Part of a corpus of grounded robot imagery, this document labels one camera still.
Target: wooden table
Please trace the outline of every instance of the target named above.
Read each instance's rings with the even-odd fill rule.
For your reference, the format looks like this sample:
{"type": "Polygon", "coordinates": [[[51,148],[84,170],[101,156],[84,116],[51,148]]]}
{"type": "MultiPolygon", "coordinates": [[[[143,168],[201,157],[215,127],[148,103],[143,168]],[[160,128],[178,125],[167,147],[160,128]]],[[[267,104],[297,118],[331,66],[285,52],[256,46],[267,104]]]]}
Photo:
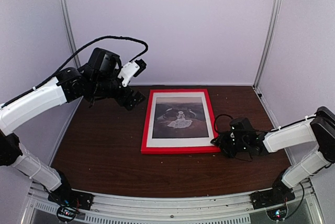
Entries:
{"type": "MultiPolygon", "coordinates": [[[[149,95],[155,88],[134,87],[149,95]]],[[[272,125],[251,87],[190,86],[207,88],[214,114],[248,117],[257,129],[272,125]]],[[[133,111],[113,99],[98,101],[92,108],[82,101],[53,162],[73,188],[123,196],[192,197],[233,194],[271,187],[278,174],[290,166],[284,151],[252,162],[228,159],[221,153],[142,155],[140,152],[147,101],[133,111]]],[[[228,119],[221,119],[219,129],[228,119]]],[[[247,159],[242,153],[239,158],[247,159]]]]}

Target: white dress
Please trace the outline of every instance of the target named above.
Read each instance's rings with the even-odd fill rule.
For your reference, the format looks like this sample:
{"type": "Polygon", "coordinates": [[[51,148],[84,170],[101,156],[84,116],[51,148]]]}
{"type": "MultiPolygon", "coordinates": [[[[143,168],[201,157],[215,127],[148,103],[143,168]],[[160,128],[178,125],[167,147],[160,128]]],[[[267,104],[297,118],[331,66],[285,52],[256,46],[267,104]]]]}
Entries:
{"type": "Polygon", "coordinates": [[[170,122],[167,126],[173,128],[187,128],[192,124],[192,120],[185,119],[184,112],[179,111],[177,119],[175,121],[170,122]]]}

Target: picture frame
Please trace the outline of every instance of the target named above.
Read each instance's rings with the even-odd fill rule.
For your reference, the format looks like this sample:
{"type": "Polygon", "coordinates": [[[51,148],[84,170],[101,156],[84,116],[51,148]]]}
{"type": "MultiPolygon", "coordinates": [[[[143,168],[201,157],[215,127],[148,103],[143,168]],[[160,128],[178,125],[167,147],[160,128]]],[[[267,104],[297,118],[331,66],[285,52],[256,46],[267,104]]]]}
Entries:
{"type": "Polygon", "coordinates": [[[150,91],[142,154],[216,153],[214,113],[206,89],[150,91]]]}

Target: robotic arm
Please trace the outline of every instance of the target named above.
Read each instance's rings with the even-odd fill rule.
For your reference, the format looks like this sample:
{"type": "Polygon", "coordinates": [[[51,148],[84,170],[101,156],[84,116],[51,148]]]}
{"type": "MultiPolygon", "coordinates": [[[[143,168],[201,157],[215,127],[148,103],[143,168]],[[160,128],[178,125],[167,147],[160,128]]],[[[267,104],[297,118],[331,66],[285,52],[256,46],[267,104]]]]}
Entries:
{"type": "Polygon", "coordinates": [[[316,147],[299,163],[280,173],[272,189],[253,193],[254,209],[293,200],[293,187],[335,163],[335,115],[327,107],[320,107],[314,115],[288,126],[258,132],[261,131],[255,130],[248,118],[237,118],[230,122],[230,131],[219,133],[211,142],[228,158],[234,158],[238,152],[268,155],[306,142],[315,142],[316,147]]]}
{"type": "Polygon", "coordinates": [[[84,97],[93,105],[96,100],[114,98],[132,110],[145,97],[133,91],[130,79],[138,76],[146,64],[135,60],[121,66],[120,57],[110,51],[95,48],[89,61],[80,67],[66,68],[32,92],[0,108],[0,166],[12,166],[30,179],[41,183],[49,200],[89,210],[93,195],[73,191],[65,175],[41,162],[31,154],[13,133],[17,127],[44,111],[84,97]]]}

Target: white wall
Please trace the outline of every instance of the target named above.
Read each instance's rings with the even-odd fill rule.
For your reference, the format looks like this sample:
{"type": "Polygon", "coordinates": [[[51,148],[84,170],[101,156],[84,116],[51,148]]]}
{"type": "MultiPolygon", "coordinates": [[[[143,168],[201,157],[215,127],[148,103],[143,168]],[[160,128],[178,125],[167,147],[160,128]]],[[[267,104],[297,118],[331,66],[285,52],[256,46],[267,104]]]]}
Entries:
{"type": "MultiPolygon", "coordinates": [[[[77,46],[103,35],[131,36],[149,44],[144,57],[148,67],[132,84],[251,85],[273,0],[67,2],[77,46]]],[[[142,49],[111,40],[97,45],[120,54],[123,63],[142,49]]]]}
{"type": "MultiPolygon", "coordinates": [[[[325,105],[335,111],[335,2],[283,0],[260,89],[281,125],[325,105]]],[[[296,161],[313,147],[291,148],[296,161]]],[[[312,178],[327,223],[334,223],[335,167],[312,178]]]]}
{"type": "MultiPolygon", "coordinates": [[[[70,55],[59,0],[0,0],[0,102],[40,83],[70,55]]],[[[49,163],[75,103],[54,108],[16,133],[40,160],[49,163]]],[[[30,180],[0,167],[0,222],[18,223],[30,180]]]]}

